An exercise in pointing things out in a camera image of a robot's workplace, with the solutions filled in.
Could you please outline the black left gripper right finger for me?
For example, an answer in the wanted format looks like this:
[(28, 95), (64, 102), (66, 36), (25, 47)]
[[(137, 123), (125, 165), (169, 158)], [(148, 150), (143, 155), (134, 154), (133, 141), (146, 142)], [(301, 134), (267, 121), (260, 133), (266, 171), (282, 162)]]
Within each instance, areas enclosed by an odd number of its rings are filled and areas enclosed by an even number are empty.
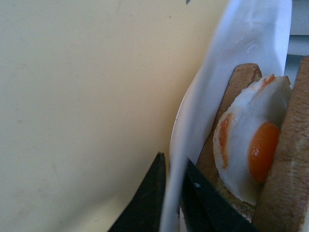
[(256, 232), (189, 160), (185, 169), (181, 209), (189, 232)]

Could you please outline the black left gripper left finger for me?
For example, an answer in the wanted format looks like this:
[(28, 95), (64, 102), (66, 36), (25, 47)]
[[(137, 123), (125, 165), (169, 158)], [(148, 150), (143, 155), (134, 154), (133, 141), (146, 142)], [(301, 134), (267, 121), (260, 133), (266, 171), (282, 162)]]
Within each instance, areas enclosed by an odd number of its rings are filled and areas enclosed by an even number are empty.
[(166, 188), (165, 155), (159, 152), (110, 232), (157, 232)]

